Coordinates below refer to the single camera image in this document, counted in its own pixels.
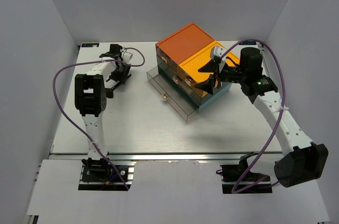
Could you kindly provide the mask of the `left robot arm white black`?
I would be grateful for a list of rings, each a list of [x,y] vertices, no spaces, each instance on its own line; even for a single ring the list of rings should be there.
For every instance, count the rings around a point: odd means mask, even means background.
[[[86,74],[75,76],[75,108],[79,110],[85,124],[88,141],[88,158],[100,160],[108,155],[104,140],[103,112],[107,99],[113,98],[113,91],[124,84],[129,74],[132,54],[124,54],[123,47],[111,44],[109,51],[100,58],[111,58],[94,65]]]

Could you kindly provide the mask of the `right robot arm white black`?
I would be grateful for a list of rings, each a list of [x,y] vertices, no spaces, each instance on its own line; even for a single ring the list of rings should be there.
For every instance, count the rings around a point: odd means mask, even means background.
[[[272,129],[267,142],[258,153],[241,157],[239,178],[232,193],[240,193],[242,180],[251,181],[258,174],[275,177],[284,187],[317,180],[321,177],[328,157],[324,144],[314,143],[297,124],[285,106],[285,92],[279,92],[274,81],[263,74],[263,56],[258,48],[245,47],[239,63],[227,65],[227,51],[213,47],[210,61],[199,69],[209,78],[196,87],[209,94],[222,83],[237,83],[245,96],[260,111]]]

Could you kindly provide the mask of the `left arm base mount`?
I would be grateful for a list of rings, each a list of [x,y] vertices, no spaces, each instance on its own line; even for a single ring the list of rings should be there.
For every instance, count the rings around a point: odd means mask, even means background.
[[[116,165],[114,169],[106,160],[82,159],[79,178],[80,191],[128,191],[133,178],[132,166]]]

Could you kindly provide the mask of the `black brush brown bristles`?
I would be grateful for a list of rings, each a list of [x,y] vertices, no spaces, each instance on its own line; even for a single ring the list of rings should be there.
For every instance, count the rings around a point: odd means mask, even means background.
[[[120,85],[121,85],[121,82],[118,82],[114,86],[112,86],[111,88],[106,88],[105,89],[106,97],[107,98],[114,98],[114,90],[116,88],[118,88]]]

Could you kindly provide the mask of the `clear wide bottom drawer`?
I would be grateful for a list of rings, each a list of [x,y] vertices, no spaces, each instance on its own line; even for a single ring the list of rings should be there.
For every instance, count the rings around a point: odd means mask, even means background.
[[[191,100],[188,95],[168,74],[156,66],[146,72],[148,81],[160,93],[163,100],[167,102],[186,122],[198,114],[199,106]]]

